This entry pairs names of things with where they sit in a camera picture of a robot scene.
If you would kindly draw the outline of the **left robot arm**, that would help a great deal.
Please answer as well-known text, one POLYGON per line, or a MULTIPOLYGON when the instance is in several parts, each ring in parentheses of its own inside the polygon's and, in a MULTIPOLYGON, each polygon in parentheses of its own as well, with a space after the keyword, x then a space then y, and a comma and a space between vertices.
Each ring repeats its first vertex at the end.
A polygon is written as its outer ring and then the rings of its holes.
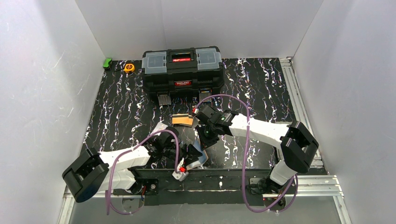
POLYGON ((188 175, 188 170, 199 167, 208 160, 199 141, 177 145, 172 134, 162 132, 151 136, 136 149, 130 147, 102 153, 95 148, 86 149, 66 168, 62 178, 75 201, 82 203, 108 189, 132 191, 133 186, 143 188, 141 178, 130 169, 150 165, 163 157, 178 159, 178 172, 172 175, 179 181, 188 175))

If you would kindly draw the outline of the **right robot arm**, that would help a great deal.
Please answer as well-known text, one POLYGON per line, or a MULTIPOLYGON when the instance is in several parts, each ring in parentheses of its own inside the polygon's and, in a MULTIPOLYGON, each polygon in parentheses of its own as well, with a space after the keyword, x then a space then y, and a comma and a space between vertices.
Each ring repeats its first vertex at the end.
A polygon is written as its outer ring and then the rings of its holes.
POLYGON ((319 148, 318 141, 300 121, 276 124, 236 111, 221 112, 208 105, 193 109, 193 114, 201 122, 196 129, 202 148, 216 144, 220 135, 229 135, 257 140, 280 150, 282 158, 267 178, 276 186, 284 185, 297 173, 307 173, 319 148))

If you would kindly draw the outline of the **tan card holder with sleeves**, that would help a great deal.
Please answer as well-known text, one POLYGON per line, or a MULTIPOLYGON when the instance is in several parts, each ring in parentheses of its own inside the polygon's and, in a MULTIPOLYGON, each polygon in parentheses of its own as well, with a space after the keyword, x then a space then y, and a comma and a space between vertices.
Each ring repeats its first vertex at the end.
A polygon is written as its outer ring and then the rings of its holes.
POLYGON ((208 160, 208 155, 204 149, 201 148, 200 141, 196 140, 193 144, 189 144, 186 148, 186 156, 184 164, 187 170, 191 170, 202 166, 208 160))

